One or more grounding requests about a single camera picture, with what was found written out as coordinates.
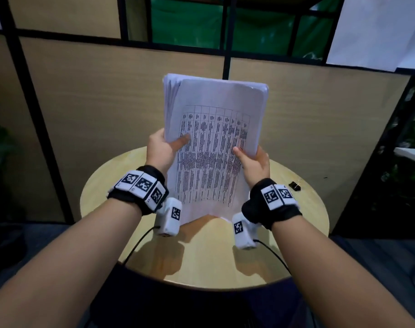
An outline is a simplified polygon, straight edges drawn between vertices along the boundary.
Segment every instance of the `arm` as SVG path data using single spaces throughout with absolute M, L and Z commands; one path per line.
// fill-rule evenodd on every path
M 188 142 L 150 136 L 146 164 L 163 174 Z M 136 204 L 108 199 L 40 251 L 0 290 L 0 327 L 75 327 L 139 224 Z
M 270 159 L 233 148 L 252 188 L 270 177 Z M 292 277 L 327 327 L 415 327 L 415 320 L 367 270 L 301 215 L 274 222 L 271 230 Z

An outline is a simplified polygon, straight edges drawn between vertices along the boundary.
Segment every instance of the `wrist strap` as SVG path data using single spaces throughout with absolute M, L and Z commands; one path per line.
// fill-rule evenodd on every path
M 265 178 L 254 185 L 250 199 L 242 205 L 242 213 L 252 223 L 271 230 L 274 222 L 301 215 L 297 201 L 285 185 Z
M 107 198 L 137 204 L 142 215 L 148 215 L 161 208 L 169 191 L 165 177 L 153 166 L 142 166 L 127 172 L 108 192 Z

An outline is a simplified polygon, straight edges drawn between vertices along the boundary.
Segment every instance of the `black wrist strap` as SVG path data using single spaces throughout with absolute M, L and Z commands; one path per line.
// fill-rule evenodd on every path
M 150 166 L 150 165 L 144 165 L 141 166 L 139 168 L 137 168 L 138 171 L 144 172 L 152 177 L 154 177 L 158 182 L 160 182 L 163 186 L 163 188 L 165 188 L 165 193 L 161 194 L 159 192 L 159 194 L 161 194 L 161 197 L 155 197 L 158 198 L 157 199 L 157 208 L 154 210 L 156 211 L 157 209 L 159 209 L 163 202 L 165 201 L 169 191 L 165 186 L 165 177 L 163 176 L 163 174 L 161 173 L 161 171 L 159 171 L 157 168 Z M 145 202 L 145 198 L 147 197 L 151 197 L 150 194 L 152 194 L 151 192 L 154 191 L 154 185 L 152 184 L 147 192 L 147 194 L 145 195 L 144 198 L 140 198 L 136 195 L 134 195 L 133 193 L 131 193 L 130 191 L 124 191 L 124 190 L 120 190 L 117 189 L 115 187 L 113 187 L 110 192 L 107 195 L 107 198 L 114 198 L 114 199 L 118 199 L 120 201 L 124 201 L 124 202 L 132 202 L 135 203 L 141 210 L 142 212 L 142 216 L 144 215 L 149 215 L 151 213 L 153 213 L 153 211 L 147 206 L 146 202 Z
M 271 230 L 274 222 L 285 221 L 294 216 L 302 215 L 296 205 L 282 205 L 270 210 L 262 190 L 275 184 L 276 182 L 271 178 L 260 180 L 251 189 L 250 199 L 242 205 L 242 213 L 247 220 L 252 223 L 261 223 L 268 230 Z

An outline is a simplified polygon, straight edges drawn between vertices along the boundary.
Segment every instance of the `white shelf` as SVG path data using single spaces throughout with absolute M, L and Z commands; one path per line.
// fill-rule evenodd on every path
M 405 156 L 408 159 L 415 161 L 415 148 L 396 147 L 394 153 L 398 156 Z

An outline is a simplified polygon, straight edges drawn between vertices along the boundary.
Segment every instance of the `round table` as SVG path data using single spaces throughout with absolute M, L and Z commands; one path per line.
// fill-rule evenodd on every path
M 107 161 L 88 179 L 80 199 L 81 216 L 106 200 L 107 190 L 129 170 L 145 164 L 146 147 L 134 149 Z M 329 218 L 315 190 L 296 173 L 270 160 L 271 178 L 278 184 L 299 183 L 302 190 L 291 190 L 304 217 L 326 236 Z M 124 261 L 142 235 L 154 225 L 155 214 L 144 216 L 124 248 Z M 281 255 L 271 232 L 263 227 L 259 239 Z M 150 232 L 130 257 L 127 268 L 144 276 L 204 290 L 236 290 L 260 287 L 289 275 L 279 260 L 259 245 L 252 250 L 235 246 L 232 224 L 206 215 L 180 226 L 175 237 L 160 237 Z

